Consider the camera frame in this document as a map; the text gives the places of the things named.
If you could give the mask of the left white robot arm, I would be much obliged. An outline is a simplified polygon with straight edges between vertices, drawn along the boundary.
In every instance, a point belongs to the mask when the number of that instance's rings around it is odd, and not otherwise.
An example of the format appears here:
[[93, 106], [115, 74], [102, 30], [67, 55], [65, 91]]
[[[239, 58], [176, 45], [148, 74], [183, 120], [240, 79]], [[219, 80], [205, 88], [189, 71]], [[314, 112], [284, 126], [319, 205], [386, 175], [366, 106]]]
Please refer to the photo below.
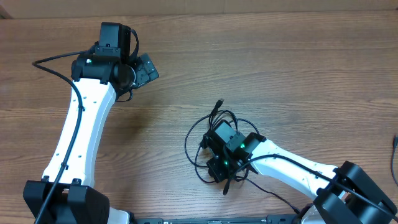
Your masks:
[[36, 223], [134, 223], [131, 212], [110, 205], [95, 190], [95, 163], [112, 106], [159, 77], [139, 53], [134, 29], [103, 22], [99, 40], [75, 52], [70, 105], [55, 152], [39, 181], [26, 182], [23, 198]]

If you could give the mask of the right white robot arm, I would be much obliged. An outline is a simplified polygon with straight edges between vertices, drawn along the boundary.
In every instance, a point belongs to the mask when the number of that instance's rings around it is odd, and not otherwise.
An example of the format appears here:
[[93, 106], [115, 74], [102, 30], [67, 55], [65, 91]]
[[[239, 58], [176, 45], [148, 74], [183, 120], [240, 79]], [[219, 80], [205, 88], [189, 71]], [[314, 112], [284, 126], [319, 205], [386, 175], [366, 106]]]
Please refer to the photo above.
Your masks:
[[397, 207], [360, 168], [346, 161], [326, 165], [282, 149], [258, 133], [248, 136], [221, 120], [204, 135], [201, 147], [213, 158], [206, 165], [215, 182], [230, 183], [243, 170], [273, 177], [312, 200], [297, 217], [299, 223], [390, 223], [397, 220]]

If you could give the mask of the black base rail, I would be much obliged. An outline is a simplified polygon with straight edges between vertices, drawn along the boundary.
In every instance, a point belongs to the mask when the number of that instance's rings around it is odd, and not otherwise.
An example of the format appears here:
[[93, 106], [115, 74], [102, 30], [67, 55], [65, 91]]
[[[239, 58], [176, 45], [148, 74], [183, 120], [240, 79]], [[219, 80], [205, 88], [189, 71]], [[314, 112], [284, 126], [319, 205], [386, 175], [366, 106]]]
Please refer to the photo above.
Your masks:
[[325, 224], [314, 206], [304, 215], [282, 214], [267, 215], [265, 217], [234, 217], [234, 218], [135, 218], [131, 212], [110, 208], [107, 224]]

